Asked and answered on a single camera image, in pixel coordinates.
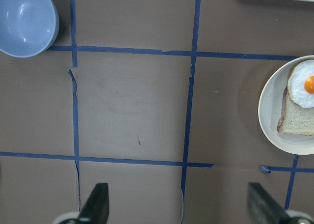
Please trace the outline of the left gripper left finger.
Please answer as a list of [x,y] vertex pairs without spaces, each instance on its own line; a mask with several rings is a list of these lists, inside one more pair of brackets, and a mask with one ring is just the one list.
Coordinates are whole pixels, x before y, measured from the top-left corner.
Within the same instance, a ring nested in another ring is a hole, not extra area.
[[109,216],[108,184],[95,185],[78,215],[79,224],[106,224]]

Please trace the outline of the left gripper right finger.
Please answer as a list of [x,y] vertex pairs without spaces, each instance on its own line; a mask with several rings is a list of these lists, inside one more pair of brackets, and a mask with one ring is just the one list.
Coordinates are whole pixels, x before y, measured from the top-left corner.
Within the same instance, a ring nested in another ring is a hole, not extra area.
[[252,224],[289,223],[289,215],[260,183],[248,183],[247,213]]

